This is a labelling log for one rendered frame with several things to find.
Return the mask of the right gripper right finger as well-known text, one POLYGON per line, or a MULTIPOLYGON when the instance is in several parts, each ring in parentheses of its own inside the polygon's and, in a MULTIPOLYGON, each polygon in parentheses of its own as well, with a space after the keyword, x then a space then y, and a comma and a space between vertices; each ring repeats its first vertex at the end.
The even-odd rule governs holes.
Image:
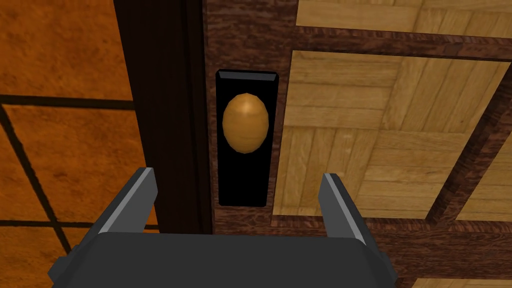
POLYGON ((328 238, 357 239, 365 244, 353 215, 329 173, 322 176, 318 201, 328 238))

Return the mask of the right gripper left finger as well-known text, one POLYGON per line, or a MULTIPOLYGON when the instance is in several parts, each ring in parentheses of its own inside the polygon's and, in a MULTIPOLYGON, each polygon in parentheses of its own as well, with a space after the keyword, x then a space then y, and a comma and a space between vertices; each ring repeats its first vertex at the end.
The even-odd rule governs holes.
POLYGON ((144 231, 158 193, 154 169, 141 169, 128 191, 114 201, 114 209, 107 213, 99 233, 141 233, 144 231))

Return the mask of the wooden panelled door leaf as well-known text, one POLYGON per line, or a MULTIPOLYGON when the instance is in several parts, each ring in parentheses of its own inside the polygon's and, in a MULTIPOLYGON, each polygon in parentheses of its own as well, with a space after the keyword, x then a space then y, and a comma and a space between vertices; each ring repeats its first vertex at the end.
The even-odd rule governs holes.
POLYGON ((339 176, 400 288, 512 288, 512 0, 203 0, 217 234, 323 236, 339 176), (219 69, 279 77, 263 207, 219 204, 219 69))

